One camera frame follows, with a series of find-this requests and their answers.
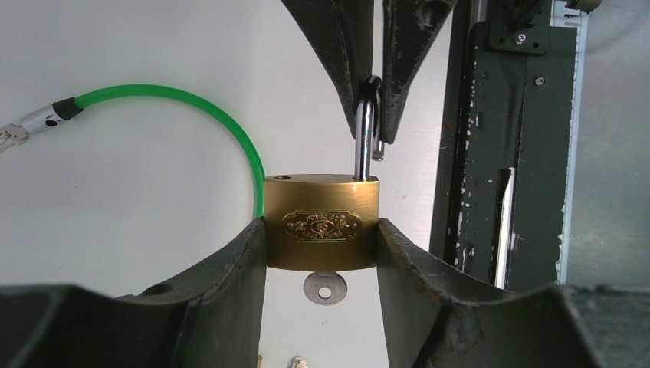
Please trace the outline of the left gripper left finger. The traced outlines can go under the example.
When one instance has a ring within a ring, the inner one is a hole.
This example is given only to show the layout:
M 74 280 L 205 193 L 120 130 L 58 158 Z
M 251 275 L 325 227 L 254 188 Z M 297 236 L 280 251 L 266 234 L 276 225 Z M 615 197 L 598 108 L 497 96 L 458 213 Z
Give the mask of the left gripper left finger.
M 264 221 L 138 295 L 72 284 L 1 289 L 3 367 L 255 367 Z

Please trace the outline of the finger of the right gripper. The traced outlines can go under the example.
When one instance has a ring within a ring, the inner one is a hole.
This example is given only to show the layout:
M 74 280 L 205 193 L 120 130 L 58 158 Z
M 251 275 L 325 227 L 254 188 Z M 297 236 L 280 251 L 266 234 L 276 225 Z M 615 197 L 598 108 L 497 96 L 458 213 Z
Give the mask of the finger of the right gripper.
M 456 4 L 451 0 L 389 0 L 382 3 L 380 120 L 385 143 L 396 141 L 410 87 Z
M 283 0 L 330 77 L 350 132 L 364 80 L 372 73 L 374 2 Z

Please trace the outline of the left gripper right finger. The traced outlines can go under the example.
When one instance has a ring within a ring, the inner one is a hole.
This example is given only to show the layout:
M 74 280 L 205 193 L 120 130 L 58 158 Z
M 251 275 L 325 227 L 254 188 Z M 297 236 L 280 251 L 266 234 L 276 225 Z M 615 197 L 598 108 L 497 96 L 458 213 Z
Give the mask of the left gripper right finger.
M 598 367 L 565 287 L 479 281 L 379 220 L 376 272 L 391 367 Z

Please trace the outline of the silver key in padlock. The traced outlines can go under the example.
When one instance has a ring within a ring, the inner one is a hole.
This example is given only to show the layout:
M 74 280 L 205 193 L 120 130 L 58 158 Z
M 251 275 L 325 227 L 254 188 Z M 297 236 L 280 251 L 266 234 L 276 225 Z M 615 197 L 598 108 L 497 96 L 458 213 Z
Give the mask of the silver key in padlock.
M 306 298 L 320 306 L 332 306 L 345 299 L 348 286 L 342 275 L 334 272 L 312 272 L 303 284 Z

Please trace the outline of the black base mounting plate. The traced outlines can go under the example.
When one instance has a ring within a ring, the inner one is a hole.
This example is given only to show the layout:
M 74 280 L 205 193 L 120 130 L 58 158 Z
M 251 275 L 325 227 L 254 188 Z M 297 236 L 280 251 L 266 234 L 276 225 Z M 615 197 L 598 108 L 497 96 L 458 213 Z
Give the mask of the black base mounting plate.
M 429 250 L 514 292 L 557 282 L 576 31 L 555 1 L 461 1 L 451 19 Z

